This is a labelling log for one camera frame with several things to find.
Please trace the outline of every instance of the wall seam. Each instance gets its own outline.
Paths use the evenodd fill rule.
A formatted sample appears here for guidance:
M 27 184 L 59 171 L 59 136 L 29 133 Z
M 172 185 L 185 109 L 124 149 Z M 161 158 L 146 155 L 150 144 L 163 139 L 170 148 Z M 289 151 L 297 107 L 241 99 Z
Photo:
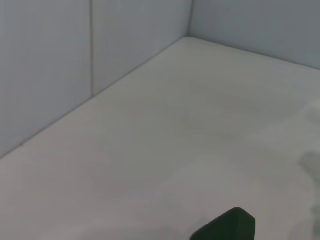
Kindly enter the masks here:
M 90 4 L 90 88 L 91 98 L 95 96 L 95 33 L 94 33 L 94 0 L 89 0 Z
M 189 16 L 189 23 L 188 23 L 187 37 L 191 36 L 191 26 L 192 26 L 192 21 L 193 21 L 193 18 L 194 18 L 195 4 L 196 4 L 196 0 L 192 0 L 190 16 Z

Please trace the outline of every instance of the white surface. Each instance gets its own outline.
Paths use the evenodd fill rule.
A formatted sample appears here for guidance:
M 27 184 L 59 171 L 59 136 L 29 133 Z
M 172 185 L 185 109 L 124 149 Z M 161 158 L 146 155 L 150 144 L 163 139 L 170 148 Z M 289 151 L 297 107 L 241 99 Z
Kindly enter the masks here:
M 88 0 L 0 0 L 0 156 L 89 99 Z
M 308 240 L 320 71 L 185 38 L 0 161 L 1 239 Z
M 187 35 L 192 0 L 93 0 L 94 93 Z

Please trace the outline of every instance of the gray wall panel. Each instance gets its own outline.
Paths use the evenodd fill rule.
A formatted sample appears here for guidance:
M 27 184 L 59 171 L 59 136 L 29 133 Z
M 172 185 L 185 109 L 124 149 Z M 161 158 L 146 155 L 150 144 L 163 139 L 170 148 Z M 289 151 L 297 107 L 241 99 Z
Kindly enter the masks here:
M 0 0 L 0 156 L 90 98 L 88 0 Z
M 93 0 L 94 92 L 188 31 L 192 0 Z
M 195 0 L 190 35 L 320 69 L 319 0 Z

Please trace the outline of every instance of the dark green object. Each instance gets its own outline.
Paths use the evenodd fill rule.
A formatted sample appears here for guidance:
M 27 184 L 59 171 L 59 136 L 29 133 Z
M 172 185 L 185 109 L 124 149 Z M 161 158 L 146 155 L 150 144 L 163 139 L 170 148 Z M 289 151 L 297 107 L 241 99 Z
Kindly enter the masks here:
M 256 220 L 236 207 L 194 233 L 191 240 L 255 240 Z

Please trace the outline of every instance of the white floor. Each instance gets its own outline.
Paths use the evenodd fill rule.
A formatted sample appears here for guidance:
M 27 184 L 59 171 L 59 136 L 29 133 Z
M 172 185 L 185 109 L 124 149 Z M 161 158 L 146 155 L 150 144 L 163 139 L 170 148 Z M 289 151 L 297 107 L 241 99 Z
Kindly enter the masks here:
M 0 161 L 3 240 L 311 239 L 320 71 L 185 38 Z

